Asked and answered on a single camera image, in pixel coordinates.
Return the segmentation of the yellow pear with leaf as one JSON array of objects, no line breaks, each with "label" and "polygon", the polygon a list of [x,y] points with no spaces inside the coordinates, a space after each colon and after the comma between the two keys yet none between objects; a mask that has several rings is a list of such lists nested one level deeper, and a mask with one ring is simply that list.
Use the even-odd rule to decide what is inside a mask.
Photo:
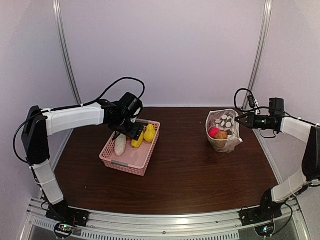
[{"label": "yellow pear with leaf", "polygon": [[144,132],[144,140],[147,143],[152,143],[156,136],[156,129],[153,124],[149,124]]}]

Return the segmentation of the white wrinkled cabbage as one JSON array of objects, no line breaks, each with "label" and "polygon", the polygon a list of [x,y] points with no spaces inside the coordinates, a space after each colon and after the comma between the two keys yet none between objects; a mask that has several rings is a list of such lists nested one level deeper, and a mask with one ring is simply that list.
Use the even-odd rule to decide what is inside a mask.
[{"label": "white wrinkled cabbage", "polygon": [[116,156],[120,157],[124,154],[126,150],[127,138],[125,135],[121,134],[114,144],[114,153]]}]

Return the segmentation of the clear zip top bag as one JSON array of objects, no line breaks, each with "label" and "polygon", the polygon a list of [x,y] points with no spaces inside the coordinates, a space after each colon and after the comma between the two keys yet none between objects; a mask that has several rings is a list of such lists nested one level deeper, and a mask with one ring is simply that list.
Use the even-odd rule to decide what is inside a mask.
[{"label": "clear zip top bag", "polygon": [[217,153],[231,153],[243,143],[240,137],[239,114],[233,109],[210,111],[205,130],[209,143]]}]

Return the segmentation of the brown potato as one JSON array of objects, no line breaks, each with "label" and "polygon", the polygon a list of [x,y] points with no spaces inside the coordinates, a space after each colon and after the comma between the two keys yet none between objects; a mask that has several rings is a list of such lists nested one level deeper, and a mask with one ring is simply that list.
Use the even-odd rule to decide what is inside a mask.
[{"label": "brown potato", "polygon": [[228,139],[228,133],[226,131],[220,131],[215,138],[216,140],[227,140]]}]

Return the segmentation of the red apple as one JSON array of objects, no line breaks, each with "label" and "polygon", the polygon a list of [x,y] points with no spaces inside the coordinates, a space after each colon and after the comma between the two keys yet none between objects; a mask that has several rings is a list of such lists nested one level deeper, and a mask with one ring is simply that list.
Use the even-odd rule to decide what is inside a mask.
[{"label": "red apple", "polygon": [[208,135],[214,139],[220,131],[221,130],[219,128],[213,127],[208,131]]}]

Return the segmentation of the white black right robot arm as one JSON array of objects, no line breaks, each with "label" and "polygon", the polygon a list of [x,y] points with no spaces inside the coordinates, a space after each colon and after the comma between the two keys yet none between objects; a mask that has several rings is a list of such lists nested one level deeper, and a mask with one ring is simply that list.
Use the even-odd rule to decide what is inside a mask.
[{"label": "white black right robot arm", "polygon": [[267,115],[259,113],[262,107],[251,94],[248,96],[250,110],[242,110],[243,115],[235,118],[240,125],[255,130],[272,130],[305,144],[301,167],[283,183],[267,190],[256,210],[259,220],[268,220],[279,211],[286,201],[309,188],[320,186],[320,126],[285,112],[282,98],[270,98]]}]

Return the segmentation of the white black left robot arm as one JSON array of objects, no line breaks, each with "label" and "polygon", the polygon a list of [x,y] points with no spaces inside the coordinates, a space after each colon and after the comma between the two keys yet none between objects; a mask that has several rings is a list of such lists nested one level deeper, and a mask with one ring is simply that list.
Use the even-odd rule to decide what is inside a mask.
[{"label": "white black left robot arm", "polygon": [[106,125],[117,136],[125,135],[138,140],[144,127],[136,121],[143,110],[143,102],[127,92],[114,102],[99,97],[81,105],[41,109],[35,105],[29,109],[26,120],[17,128],[25,158],[17,158],[27,164],[49,204],[49,211],[61,222],[72,218],[72,211],[60,189],[50,165],[48,137],[56,133],[86,126]]}]

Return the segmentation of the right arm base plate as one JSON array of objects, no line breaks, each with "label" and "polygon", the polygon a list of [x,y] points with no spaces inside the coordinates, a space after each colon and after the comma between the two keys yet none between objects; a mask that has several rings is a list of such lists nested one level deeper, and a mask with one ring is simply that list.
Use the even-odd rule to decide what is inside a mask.
[{"label": "right arm base plate", "polygon": [[242,226],[255,225],[263,222],[271,221],[274,218],[282,216],[280,206],[256,206],[253,208],[243,207],[239,211],[239,218]]}]

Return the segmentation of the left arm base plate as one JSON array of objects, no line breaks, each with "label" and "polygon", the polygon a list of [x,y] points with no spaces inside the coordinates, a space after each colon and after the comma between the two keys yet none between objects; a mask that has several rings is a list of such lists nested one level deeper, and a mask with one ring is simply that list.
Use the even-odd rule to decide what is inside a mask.
[{"label": "left arm base plate", "polygon": [[71,226],[86,227],[89,214],[90,213],[86,210],[80,210],[68,206],[50,205],[45,216],[48,219],[66,223]]}]

